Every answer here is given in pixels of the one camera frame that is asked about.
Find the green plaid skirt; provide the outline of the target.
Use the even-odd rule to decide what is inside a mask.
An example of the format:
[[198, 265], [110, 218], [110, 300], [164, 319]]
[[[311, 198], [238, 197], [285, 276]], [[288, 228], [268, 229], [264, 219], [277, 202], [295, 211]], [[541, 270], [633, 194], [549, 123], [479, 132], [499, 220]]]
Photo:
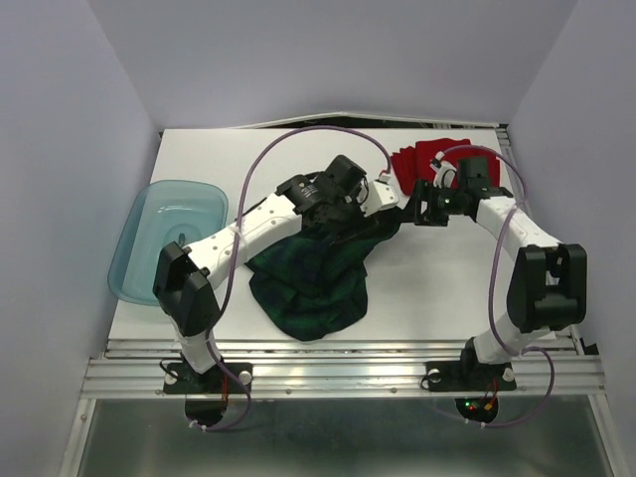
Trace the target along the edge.
[[344, 240], [325, 226], [285, 238], [247, 263], [251, 294], [287, 336], [311, 342], [342, 331], [368, 312], [365, 260], [392, 239], [401, 222], [391, 209], [370, 217]]

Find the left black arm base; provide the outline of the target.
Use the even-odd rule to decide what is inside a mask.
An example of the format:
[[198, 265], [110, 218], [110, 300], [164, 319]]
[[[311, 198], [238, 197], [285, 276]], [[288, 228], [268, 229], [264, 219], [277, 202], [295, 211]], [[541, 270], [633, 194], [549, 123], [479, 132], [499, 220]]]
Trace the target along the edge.
[[[228, 431], [242, 424], [250, 413], [252, 364], [229, 363], [225, 367], [227, 373], [213, 366], [198, 374], [185, 360], [159, 362], [164, 374], [162, 393], [185, 399], [184, 414], [190, 428], [205, 433]], [[246, 398], [235, 417], [230, 417], [232, 395]]]

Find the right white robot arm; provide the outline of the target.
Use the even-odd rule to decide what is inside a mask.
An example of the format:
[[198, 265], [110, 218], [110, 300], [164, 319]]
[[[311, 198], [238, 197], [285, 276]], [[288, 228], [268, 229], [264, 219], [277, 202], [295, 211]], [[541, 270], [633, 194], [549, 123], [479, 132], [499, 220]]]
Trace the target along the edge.
[[585, 318], [587, 253], [539, 227], [520, 200], [491, 181], [486, 157], [451, 163], [438, 153], [430, 167], [433, 180], [415, 183], [409, 221], [445, 227], [452, 216], [469, 217], [492, 235], [495, 252], [507, 253], [514, 267], [504, 314], [491, 315], [488, 330], [470, 338], [457, 360], [427, 363], [424, 380], [434, 392], [479, 390], [489, 383], [513, 389], [512, 358]]

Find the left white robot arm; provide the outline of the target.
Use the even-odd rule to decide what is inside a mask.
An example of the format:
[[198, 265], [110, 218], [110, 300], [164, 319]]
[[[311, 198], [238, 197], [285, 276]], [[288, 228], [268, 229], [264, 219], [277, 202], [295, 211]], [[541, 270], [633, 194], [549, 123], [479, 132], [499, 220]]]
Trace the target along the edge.
[[224, 229], [161, 249], [152, 291], [173, 324], [190, 384], [208, 392], [220, 383], [222, 356], [213, 329], [222, 307], [215, 291], [231, 284], [236, 268], [310, 226], [341, 237], [375, 225], [399, 204], [389, 178], [384, 173], [370, 181], [364, 169], [339, 155], [325, 170], [295, 175], [255, 206], [239, 209]]

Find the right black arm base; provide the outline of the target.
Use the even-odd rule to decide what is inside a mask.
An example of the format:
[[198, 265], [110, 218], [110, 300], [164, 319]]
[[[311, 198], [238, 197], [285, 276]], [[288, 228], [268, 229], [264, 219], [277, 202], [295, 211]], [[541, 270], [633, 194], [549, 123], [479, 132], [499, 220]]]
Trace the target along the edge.
[[469, 422], [491, 424], [499, 411], [499, 393], [517, 389], [512, 364], [480, 363], [473, 338], [467, 341], [458, 359], [428, 361], [424, 367], [419, 386], [431, 393], [461, 393], [455, 406]]

